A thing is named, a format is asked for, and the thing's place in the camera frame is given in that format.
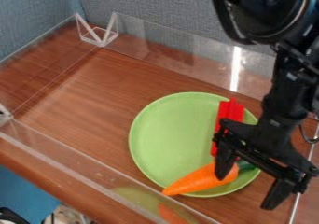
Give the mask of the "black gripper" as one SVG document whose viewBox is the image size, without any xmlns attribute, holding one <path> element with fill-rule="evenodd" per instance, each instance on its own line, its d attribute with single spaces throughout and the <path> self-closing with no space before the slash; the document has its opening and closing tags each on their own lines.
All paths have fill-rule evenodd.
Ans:
<svg viewBox="0 0 319 224">
<path fill-rule="evenodd" d="M 213 136 L 216 142 L 215 174 L 223 180 L 241 158 L 265 173 L 275 181 L 260 205 L 273 210 L 292 193 L 304 193 L 309 180 L 319 176 L 319 169 L 296 151 L 291 143 L 291 133 L 300 119 L 261 117 L 255 125 L 221 119 Z"/>
</svg>

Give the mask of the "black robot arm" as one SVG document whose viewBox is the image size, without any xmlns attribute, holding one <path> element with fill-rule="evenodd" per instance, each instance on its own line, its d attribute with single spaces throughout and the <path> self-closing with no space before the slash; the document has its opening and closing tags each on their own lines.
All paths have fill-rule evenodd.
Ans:
<svg viewBox="0 0 319 224">
<path fill-rule="evenodd" d="M 308 113 L 319 116 L 319 0 L 212 0 L 228 37 L 265 44 L 276 53 L 272 87 L 255 125 L 219 121 L 215 134 L 217 179 L 237 158 L 275 177 L 261 208 L 272 210 L 307 190 L 316 167 L 291 144 L 291 132 Z"/>
</svg>

